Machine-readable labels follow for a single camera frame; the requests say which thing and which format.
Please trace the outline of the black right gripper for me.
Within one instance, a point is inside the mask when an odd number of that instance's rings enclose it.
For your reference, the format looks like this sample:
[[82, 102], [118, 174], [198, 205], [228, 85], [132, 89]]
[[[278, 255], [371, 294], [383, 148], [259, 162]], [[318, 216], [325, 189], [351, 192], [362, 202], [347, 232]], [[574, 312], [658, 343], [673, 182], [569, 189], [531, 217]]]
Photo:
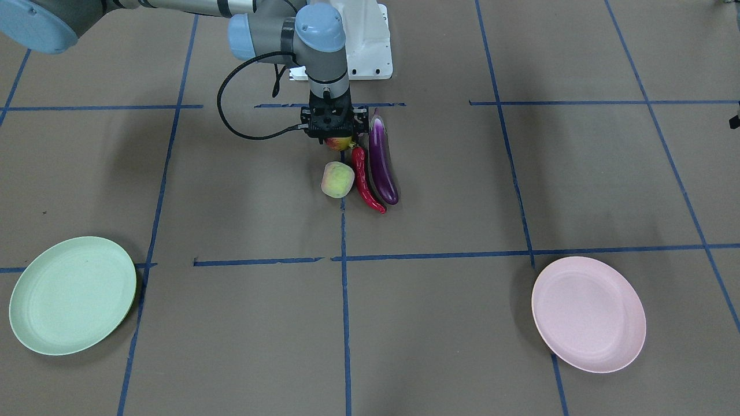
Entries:
[[354, 139], [368, 132], [368, 106], [310, 103], [299, 112], [299, 129], [326, 144], [330, 139]]

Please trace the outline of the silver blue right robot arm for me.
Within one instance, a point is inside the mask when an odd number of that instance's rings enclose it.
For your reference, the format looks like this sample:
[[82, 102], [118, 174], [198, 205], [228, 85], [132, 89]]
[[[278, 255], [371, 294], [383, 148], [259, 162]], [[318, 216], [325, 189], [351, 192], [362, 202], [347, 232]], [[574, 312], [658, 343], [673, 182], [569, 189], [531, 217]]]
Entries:
[[307, 1], [3, 1], [2, 33], [24, 47], [44, 54], [61, 54], [103, 16], [115, 10], [178, 10], [222, 17], [229, 21], [228, 39], [240, 65], [225, 77], [216, 95], [220, 121], [234, 135], [224, 113], [223, 95], [232, 78], [258, 62], [305, 68], [309, 103], [301, 109], [301, 130], [323, 144], [369, 131], [365, 106], [354, 106], [350, 92], [343, 18], [330, 3]]

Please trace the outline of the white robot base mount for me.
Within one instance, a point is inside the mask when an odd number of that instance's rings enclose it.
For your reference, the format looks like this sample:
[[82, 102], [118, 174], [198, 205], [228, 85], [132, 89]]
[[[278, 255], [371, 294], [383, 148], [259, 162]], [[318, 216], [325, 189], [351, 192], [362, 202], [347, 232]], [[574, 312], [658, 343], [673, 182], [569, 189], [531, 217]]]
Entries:
[[389, 14], [378, 1], [309, 1], [296, 15], [295, 32], [310, 46], [338, 42], [338, 24], [345, 34], [351, 80], [386, 80], [393, 74]]

